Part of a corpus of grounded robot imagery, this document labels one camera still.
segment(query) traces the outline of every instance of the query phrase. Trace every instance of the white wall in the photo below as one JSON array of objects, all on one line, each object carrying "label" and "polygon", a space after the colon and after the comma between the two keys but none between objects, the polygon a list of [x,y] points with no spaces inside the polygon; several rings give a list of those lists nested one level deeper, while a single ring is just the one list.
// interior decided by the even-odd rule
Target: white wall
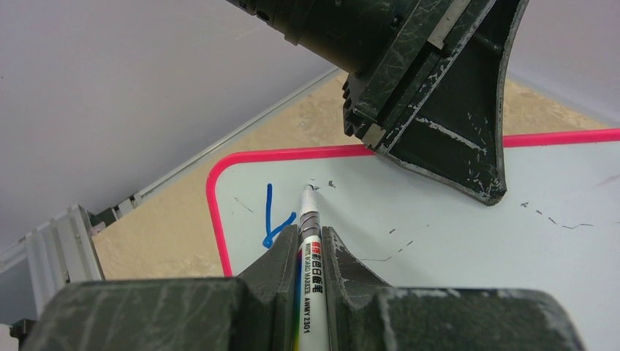
[{"label": "white wall", "polygon": [[620,127],[620,1],[530,0],[509,70],[521,83]]},{"label": "white wall", "polygon": [[97,212],[331,68],[225,0],[0,1],[0,252]]}]

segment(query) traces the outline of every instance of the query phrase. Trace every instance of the white surface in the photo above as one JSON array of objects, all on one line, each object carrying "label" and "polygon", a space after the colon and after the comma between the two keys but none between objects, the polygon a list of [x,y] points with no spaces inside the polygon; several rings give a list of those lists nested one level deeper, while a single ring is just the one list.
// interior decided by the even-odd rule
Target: white surface
[{"label": "white surface", "polygon": [[618,0],[530,0],[510,77],[620,127],[619,18]]},{"label": "white surface", "polygon": [[387,282],[542,290],[590,350],[620,349],[620,143],[508,148],[505,159],[509,192],[492,208],[375,156],[234,165],[216,185],[232,270],[265,252],[267,183],[272,227],[310,183],[321,224]]},{"label": "white surface", "polygon": [[329,70],[225,0],[0,1],[0,252],[116,205]]},{"label": "white surface", "polygon": [[10,336],[10,326],[0,324],[0,350],[18,351],[19,341]]}]

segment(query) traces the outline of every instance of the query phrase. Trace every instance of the scratches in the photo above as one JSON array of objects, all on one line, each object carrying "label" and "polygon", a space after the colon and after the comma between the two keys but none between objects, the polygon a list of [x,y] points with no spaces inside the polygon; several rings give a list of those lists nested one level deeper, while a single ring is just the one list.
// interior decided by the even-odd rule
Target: scratches
[{"label": "scratches", "polygon": [[121,315],[123,314],[123,311],[126,311],[125,304],[129,300],[129,297],[132,295],[132,293],[133,293],[132,288],[126,289],[121,297],[120,303],[116,304],[116,309],[112,316],[110,327],[107,328],[106,330],[105,343],[103,345],[104,349],[110,346],[111,341],[116,337],[117,333],[121,331],[121,328],[119,327],[121,325],[121,320],[122,320]]},{"label": "scratches", "polygon": [[96,315],[99,309],[104,305],[104,301],[108,296],[109,294],[106,292],[98,294],[91,308],[88,310],[88,316],[82,323],[82,337],[80,339],[80,345],[77,348],[78,350],[88,350],[88,344],[90,344],[92,340],[91,335],[96,324]]},{"label": "scratches", "polygon": [[392,53],[394,53],[394,56],[396,56],[396,58],[398,59],[398,62],[401,64],[401,66],[405,66],[406,62],[405,62],[405,58],[402,56],[402,54],[398,51],[398,50],[392,50]]},{"label": "scratches", "polygon": [[264,29],[264,28],[261,26],[261,27],[257,27],[257,28],[250,29],[250,30],[248,30],[248,31],[244,31],[243,33],[241,33],[241,34],[237,35],[237,36],[235,37],[235,40],[239,40],[239,39],[241,39],[241,38],[243,38],[243,37],[247,37],[247,36],[249,36],[250,34],[257,33],[257,32],[259,32],[259,31],[262,31],[263,29]]},{"label": "scratches", "polygon": [[363,258],[360,261],[372,261],[372,262],[387,262],[389,260],[392,259],[392,256],[389,256],[388,258],[386,258],[385,260],[371,260],[369,258]]},{"label": "scratches", "polygon": [[601,181],[600,183],[598,183],[597,185],[594,186],[594,188],[597,188],[599,186],[604,186],[604,185],[608,185],[609,183],[613,183],[614,181],[617,181],[620,179],[620,174],[618,175],[612,175],[611,177],[605,179],[604,181]]},{"label": "scratches", "polygon": [[421,118],[421,117],[417,117],[415,118],[415,120],[417,122],[420,122],[421,124],[426,125],[427,127],[431,128],[431,129],[435,129],[449,137],[451,137],[454,140],[460,141],[461,143],[465,144],[465,146],[474,149],[476,151],[482,152],[483,154],[486,155],[487,150],[486,148],[481,148],[478,144],[472,142],[471,140],[462,137],[461,135],[453,132],[452,130],[449,130],[448,128],[442,126],[441,124],[437,124],[433,121],[428,120],[427,118]]},{"label": "scratches", "polygon": [[254,212],[253,212],[253,211],[252,211],[252,210],[251,210],[248,206],[244,205],[244,204],[243,204],[243,203],[239,200],[239,198],[238,198],[238,197],[234,197],[234,199],[235,199],[235,201],[237,201],[237,202],[239,203],[239,205],[242,205],[242,206],[243,206],[246,210],[248,210],[248,211],[250,211],[250,212],[254,213]]},{"label": "scratches", "polygon": [[576,226],[574,226],[574,227],[568,227],[568,226],[566,226],[566,225],[562,225],[562,227],[563,227],[563,228],[566,228],[566,229],[575,229],[575,228],[579,228],[579,227],[593,227],[593,226],[594,226],[594,225],[592,225],[592,224],[587,224],[587,223],[580,223],[580,224],[577,224],[577,225],[576,225]]}]

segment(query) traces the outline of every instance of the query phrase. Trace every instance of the marker label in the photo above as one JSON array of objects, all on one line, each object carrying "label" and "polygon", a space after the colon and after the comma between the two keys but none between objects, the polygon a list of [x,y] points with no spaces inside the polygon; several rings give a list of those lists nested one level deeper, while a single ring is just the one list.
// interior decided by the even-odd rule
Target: marker label
[{"label": "marker label", "polygon": [[313,235],[299,247],[299,320],[295,350],[329,350],[325,275],[321,238]]}]

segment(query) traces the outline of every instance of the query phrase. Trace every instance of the whiteboard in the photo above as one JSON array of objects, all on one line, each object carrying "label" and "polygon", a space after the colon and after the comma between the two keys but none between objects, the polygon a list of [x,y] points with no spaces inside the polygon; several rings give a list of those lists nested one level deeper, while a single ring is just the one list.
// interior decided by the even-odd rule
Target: whiteboard
[{"label": "whiteboard", "polygon": [[588,348],[617,350],[620,143],[507,148],[505,161],[509,190],[490,208],[378,156],[232,165],[215,186],[232,272],[266,251],[267,184],[274,227],[313,184],[322,224],[386,282],[542,290]]}]

